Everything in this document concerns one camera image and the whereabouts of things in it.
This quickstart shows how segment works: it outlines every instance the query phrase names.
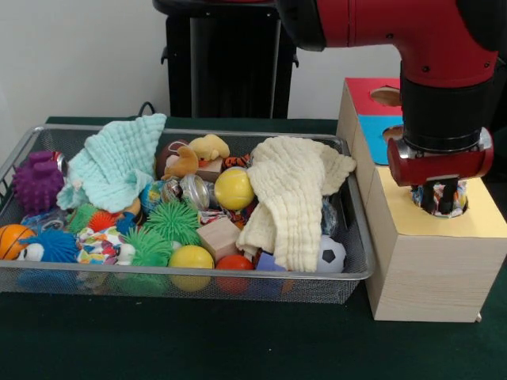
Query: yellow box top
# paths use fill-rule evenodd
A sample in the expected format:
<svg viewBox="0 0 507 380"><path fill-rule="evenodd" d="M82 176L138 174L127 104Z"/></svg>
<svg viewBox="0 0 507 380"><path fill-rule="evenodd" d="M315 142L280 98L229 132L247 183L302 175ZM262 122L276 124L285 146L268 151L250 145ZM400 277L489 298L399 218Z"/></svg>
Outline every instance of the yellow box top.
<svg viewBox="0 0 507 380"><path fill-rule="evenodd" d="M414 205L410 188L400 188L388 167L377 166L377 169L399 234L507 238L507 223L480 178L467 180L468 210L465 214L456 218L437 218Z"/></svg>

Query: black cable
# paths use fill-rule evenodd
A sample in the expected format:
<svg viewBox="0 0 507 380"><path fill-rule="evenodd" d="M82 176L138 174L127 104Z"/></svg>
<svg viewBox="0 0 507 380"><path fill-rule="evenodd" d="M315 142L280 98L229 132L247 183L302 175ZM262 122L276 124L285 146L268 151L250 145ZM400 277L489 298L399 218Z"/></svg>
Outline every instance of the black cable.
<svg viewBox="0 0 507 380"><path fill-rule="evenodd" d="M144 113L144 110L146 109L146 107L149 107L150 108L150 111L151 111L151 115L153 115L154 113L157 113L155 111L155 107L152 105L152 103L150 103L149 101L145 101L143 103L143 105L141 106L141 109L139 110L139 112L137 113L137 116L141 117Z"/></svg>

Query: orange ball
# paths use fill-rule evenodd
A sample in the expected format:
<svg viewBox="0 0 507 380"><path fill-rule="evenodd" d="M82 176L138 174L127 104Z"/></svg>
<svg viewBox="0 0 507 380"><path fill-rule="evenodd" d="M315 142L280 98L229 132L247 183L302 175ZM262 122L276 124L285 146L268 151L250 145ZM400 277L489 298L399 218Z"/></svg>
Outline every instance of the orange ball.
<svg viewBox="0 0 507 380"><path fill-rule="evenodd" d="M216 269L228 271L253 271L254 265L242 255L225 256L216 265ZM248 289L248 279L241 277L217 277L218 287L232 295L240 295Z"/></svg>
<svg viewBox="0 0 507 380"><path fill-rule="evenodd" d="M21 224L8 224L0 228L0 259L16 260L19 253L27 246L19 241L32 236L35 236L32 230Z"/></svg>

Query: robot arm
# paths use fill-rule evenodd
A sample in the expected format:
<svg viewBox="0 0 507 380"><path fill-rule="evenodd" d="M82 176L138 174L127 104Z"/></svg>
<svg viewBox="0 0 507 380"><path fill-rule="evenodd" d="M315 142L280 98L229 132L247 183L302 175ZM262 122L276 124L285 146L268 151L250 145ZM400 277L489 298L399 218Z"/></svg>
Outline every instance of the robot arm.
<svg viewBox="0 0 507 380"><path fill-rule="evenodd" d="M486 129L505 0L278 0L307 50L393 44L402 57L403 139L389 142L401 185L477 177L492 163Z"/></svg>

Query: wire basket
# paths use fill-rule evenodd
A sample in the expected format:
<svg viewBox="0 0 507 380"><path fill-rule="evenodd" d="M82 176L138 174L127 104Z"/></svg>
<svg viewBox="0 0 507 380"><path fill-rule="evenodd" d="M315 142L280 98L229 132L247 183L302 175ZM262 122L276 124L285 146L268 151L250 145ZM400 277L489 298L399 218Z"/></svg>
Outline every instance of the wire basket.
<svg viewBox="0 0 507 380"><path fill-rule="evenodd" d="M22 208L13 198L10 182L13 169L29 153L57 150L71 159L83 148L86 138L100 129L48 124L28 132L0 168L0 226L19 223L24 216ZM229 145L233 156L249 153L266 138L278 135L166 129L160 138L159 149L171 141L190 141L207 133L219 135ZM310 138L349 155L346 143L334 136L291 136ZM333 238L342 243L347 252L342 273L237 272L0 260L0 292L343 303L359 281L373 273L375 265L354 174L349 176L340 191L331 196L330 200L338 211L339 221Z"/></svg>

